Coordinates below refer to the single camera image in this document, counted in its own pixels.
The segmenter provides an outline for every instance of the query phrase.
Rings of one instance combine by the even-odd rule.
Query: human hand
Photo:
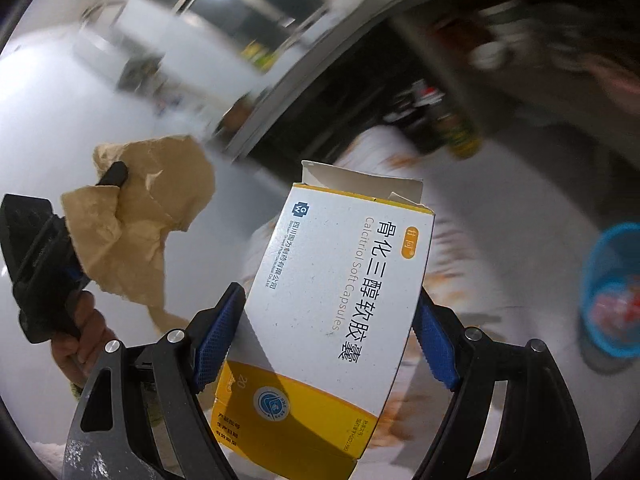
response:
[[[80,330],[80,341],[65,333],[56,333],[51,338],[53,360],[73,384],[84,386],[104,346],[115,339],[104,316],[95,309],[94,295],[86,290],[78,297],[74,322]]]

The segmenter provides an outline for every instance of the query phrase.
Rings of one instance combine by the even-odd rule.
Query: gw logo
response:
[[[309,212],[309,204],[306,202],[298,202],[295,206],[293,206],[293,216],[299,216],[302,218]]]

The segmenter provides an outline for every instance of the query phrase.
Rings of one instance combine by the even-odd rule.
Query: blue logo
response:
[[[306,202],[298,202],[295,206],[293,206],[293,216],[299,216],[302,218],[309,212],[309,204]]]
[[[289,415],[289,399],[277,388],[264,386],[254,395],[255,410],[262,418],[274,422]]]

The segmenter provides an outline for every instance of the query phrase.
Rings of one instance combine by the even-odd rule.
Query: silver screw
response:
[[[184,339],[184,330],[171,330],[166,339],[169,343],[178,343]]]
[[[472,326],[465,330],[465,337],[469,339],[469,341],[480,341],[482,339],[482,332],[479,328]]]
[[[114,339],[112,341],[109,341],[105,346],[104,349],[109,353],[109,354],[113,354],[118,348],[120,348],[120,342],[117,339]]]
[[[544,352],[546,350],[546,344],[541,339],[532,339],[529,343],[535,352]]]

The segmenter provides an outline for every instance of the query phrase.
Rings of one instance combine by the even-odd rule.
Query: blue plastic bucket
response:
[[[593,343],[617,358],[640,356],[640,224],[605,231],[584,269],[580,314]]]

